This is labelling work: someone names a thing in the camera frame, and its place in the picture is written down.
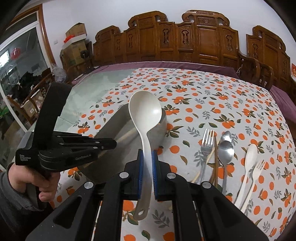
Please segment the person's left hand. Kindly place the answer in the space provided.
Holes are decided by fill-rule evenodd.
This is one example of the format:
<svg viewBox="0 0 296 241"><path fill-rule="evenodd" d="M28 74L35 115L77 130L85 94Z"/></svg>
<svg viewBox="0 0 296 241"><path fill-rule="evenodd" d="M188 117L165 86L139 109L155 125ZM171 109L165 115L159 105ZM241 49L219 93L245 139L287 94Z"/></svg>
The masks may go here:
<svg viewBox="0 0 296 241"><path fill-rule="evenodd" d="M55 198L60 173L51 173L46 179L40 173L26 166L12 164L8 171L9 182L17 192L25 193L27 184L32 184L39 188L39 199L42 202L50 202Z"/></svg>

